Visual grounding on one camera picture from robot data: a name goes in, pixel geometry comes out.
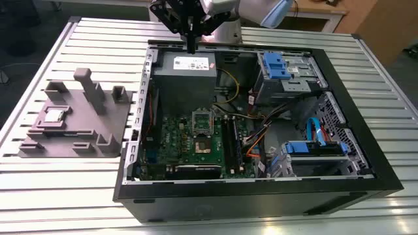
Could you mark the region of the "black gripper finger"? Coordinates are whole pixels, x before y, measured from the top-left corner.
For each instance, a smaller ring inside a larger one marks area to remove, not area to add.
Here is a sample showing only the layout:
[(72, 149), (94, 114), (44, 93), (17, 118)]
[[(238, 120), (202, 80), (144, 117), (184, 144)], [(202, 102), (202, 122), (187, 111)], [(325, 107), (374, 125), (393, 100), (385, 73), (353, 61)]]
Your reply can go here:
[(192, 54), (198, 49), (198, 42), (202, 36), (208, 36), (222, 23), (230, 18), (230, 12), (208, 16), (204, 11), (196, 11), (192, 16)]
[(158, 19), (163, 22), (170, 31), (179, 33), (186, 42), (187, 53), (192, 54), (192, 30), (190, 20), (180, 22), (176, 13), (168, 5), (168, 0), (152, 0), (150, 10)]

